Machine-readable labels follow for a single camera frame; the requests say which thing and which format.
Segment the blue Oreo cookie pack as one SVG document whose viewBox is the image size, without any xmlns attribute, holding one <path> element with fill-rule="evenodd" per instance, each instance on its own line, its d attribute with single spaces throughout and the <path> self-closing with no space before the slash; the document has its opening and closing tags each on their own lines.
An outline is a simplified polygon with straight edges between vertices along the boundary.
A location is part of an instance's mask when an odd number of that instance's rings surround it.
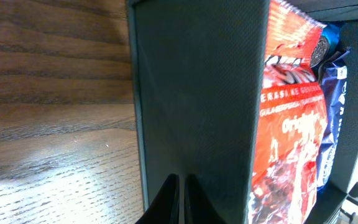
<svg viewBox="0 0 358 224">
<path fill-rule="evenodd" d="M 312 69 L 317 68 L 323 61 L 335 53 L 343 25 L 343 22 L 327 23 L 311 56 Z"/>
</svg>

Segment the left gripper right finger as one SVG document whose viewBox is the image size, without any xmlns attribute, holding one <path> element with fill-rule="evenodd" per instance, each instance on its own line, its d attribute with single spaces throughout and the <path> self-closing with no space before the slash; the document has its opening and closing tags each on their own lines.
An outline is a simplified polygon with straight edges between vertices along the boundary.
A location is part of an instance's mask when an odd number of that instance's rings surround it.
<svg viewBox="0 0 358 224">
<path fill-rule="evenodd" d="M 226 224 L 193 174 L 185 180 L 184 206 L 185 224 Z"/>
</svg>

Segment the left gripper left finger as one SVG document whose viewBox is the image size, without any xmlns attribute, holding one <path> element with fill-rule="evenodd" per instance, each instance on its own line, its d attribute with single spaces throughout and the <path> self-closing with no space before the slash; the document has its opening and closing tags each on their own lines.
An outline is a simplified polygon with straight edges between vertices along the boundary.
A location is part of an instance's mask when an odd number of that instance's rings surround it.
<svg viewBox="0 0 358 224">
<path fill-rule="evenodd" d="M 170 174 L 136 224 L 178 224 L 179 206 L 180 179 L 178 175 Z"/>
</svg>

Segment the red dried fruit bag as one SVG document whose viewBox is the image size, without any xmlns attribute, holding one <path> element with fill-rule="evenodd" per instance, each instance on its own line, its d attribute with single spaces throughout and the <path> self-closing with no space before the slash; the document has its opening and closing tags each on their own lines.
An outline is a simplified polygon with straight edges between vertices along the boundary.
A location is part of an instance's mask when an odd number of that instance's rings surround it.
<svg viewBox="0 0 358 224">
<path fill-rule="evenodd" d="M 249 223 L 304 223 L 316 203 L 328 116 L 311 56 L 323 29 L 289 2 L 269 5 Z"/>
</svg>

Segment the purple Dairy Milk bar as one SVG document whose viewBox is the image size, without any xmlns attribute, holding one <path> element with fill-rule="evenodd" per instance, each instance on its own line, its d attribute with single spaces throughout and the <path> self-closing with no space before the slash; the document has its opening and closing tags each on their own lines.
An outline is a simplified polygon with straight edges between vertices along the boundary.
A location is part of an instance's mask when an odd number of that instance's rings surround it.
<svg viewBox="0 0 358 224">
<path fill-rule="evenodd" d="M 344 58 L 351 48 L 337 51 L 318 70 L 318 82 L 324 93 L 328 124 L 324 131 L 317 165 L 317 189 L 324 189 L 333 168 L 347 95 L 347 66 Z"/>
</svg>

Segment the black cardboard box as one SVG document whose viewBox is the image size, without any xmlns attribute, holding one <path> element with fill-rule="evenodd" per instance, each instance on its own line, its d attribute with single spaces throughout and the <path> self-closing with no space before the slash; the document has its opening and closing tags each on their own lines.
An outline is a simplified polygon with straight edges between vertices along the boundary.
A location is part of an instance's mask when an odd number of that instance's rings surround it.
<svg viewBox="0 0 358 224">
<path fill-rule="evenodd" d="M 358 1 L 286 2 L 324 28 L 343 22 L 335 53 L 351 48 L 333 168 L 304 222 L 336 223 L 358 159 Z M 185 180 L 193 174 L 226 223 L 249 223 L 270 3 L 129 1 L 145 212 L 176 174 L 185 223 Z M 317 81 L 320 65 L 311 68 Z"/>
</svg>

